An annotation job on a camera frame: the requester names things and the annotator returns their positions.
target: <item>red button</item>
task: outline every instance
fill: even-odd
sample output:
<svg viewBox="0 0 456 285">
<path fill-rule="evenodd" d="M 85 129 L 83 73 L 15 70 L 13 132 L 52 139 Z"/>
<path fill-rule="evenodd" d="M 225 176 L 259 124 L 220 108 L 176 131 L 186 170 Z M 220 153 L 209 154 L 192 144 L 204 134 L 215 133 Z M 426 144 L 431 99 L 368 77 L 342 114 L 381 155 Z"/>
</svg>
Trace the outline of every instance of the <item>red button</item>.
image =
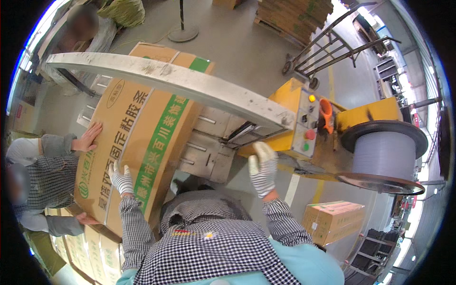
<svg viewBox="0 0 456 285">
<path fill-rule="evenodd" d="M 314 130 L 308 130 L 306 132 L 306 139 L 308 140 L 314 140 L 316 137 L 315 131 Z"/>
</svg>

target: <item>control panel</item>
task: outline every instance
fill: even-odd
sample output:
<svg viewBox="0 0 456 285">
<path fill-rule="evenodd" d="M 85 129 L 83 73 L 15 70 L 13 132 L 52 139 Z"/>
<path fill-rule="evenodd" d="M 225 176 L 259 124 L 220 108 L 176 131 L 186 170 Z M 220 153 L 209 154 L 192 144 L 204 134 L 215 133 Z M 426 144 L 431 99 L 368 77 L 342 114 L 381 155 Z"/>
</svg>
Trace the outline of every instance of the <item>control panel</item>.
<svg viewBox="0 0 456 285">
<path fill-rule="evenodd" d="M 320 116 L 320 100 L 304 88 L 301 88 L 297 115 L 291 149 L 310 159 L 315 149 L 318 117 Z"/>
</svg>

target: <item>box stack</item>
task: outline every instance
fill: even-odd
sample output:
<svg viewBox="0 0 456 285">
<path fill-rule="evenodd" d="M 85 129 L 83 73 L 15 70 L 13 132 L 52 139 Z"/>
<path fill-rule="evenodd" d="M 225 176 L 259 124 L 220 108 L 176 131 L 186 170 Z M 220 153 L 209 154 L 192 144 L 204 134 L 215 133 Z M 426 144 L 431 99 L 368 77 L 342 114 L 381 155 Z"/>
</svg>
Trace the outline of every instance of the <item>box stack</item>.
<svg viewBox="0 0 456 285">
<path fill-rule="evenodd" d="M 300 45 L 311 42 L 311 34 L 324 27 L 332 13 L 331 0 L 262 0 L 257 11 L 257 24 L 268 25 L 280 35 Z"/>
<path fill-rule="evenodd" d="M 346 201 L 310 204 L 302 226 L 314 243 L 325 246 L 358 231 L 364 222 L 364 205 Z"/>
<path fill-rule="evenodd" d="M 46 215 L 71 217 L 67 209 L 46 209 Z M 87 282 L 113 285 L 120 278 L 122 246 L 90 226 L 78 236 L 51 236 L 54 250 Z"/>
</svg>

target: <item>checkered shirt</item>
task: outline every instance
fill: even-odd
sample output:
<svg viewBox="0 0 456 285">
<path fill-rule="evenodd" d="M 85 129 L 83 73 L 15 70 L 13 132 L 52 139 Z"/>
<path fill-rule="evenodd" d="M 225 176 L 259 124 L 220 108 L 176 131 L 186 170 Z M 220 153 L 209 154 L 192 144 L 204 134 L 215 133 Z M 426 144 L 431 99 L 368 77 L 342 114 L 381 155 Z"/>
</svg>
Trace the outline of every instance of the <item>checkered shirt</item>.
<svg viewBox="0 0 456 285">
<path fill-rule="evenodd" d="M 75 155 L 37 157 L 26 166 L 30 175 L 30 194 L 25 204 L 14 206 L 18 219 L 26 210 L 64 208 L 74 204 L 74 183 L 78 158 Z"/>
<path fill-rule="evenodd" d="M 214 190 L 186 192 L 164 205 L 162 239 L 131 197 L 120 203 L 125 262 L 139 268 L 135 284 L 175 284 L 261 271 L 271 284 L 299 284 L 282 264 L 260 223 L 234 199 Z M 285 246 L 311 244 L 311 236 L 276 199 L 264 204 L 273 238 Z"/>
</svg>

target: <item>green sack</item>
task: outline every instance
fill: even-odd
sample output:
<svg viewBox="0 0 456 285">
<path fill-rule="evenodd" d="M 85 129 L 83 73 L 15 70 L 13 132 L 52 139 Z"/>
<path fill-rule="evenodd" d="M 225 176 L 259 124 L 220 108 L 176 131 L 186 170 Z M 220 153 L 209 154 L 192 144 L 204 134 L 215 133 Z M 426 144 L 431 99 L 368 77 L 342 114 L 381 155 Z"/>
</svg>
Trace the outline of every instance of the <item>green sack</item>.
<svg viewBox="0 0 456 285">
<path fill-rule="evenodd" d="M 124 27 L 134 27 L 144 23 L 145 10 L 141 0 L 114 0 L 105 1 L 98 10 L 103 18 L 112 18 L 117 24 Z"/>
</svg>

